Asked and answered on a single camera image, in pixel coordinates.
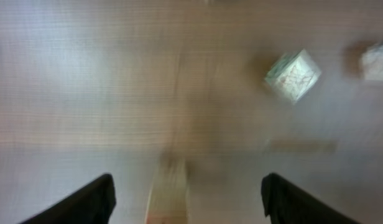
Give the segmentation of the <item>red M block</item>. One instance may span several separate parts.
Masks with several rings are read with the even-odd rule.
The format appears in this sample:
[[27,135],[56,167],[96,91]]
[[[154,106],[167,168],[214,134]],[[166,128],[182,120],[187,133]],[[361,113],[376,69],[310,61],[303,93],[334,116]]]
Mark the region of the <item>red M block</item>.
[[188,174],[183,158],[160,160],[152,181],[145,224],[188,223]]

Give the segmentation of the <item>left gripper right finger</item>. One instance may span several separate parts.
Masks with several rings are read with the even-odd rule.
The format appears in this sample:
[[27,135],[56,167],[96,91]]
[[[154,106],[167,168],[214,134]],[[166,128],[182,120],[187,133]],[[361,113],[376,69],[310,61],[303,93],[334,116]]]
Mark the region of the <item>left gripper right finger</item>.
[[358,224],[276,173],[262,179],[261,197],[271,224]]

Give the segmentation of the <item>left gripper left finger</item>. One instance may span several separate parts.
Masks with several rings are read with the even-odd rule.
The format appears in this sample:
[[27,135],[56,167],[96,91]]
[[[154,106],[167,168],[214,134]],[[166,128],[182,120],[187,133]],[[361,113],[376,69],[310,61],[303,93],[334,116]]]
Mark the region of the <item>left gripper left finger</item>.
[[22,224],[106,224],[115,206],[114,180],[107,173]]

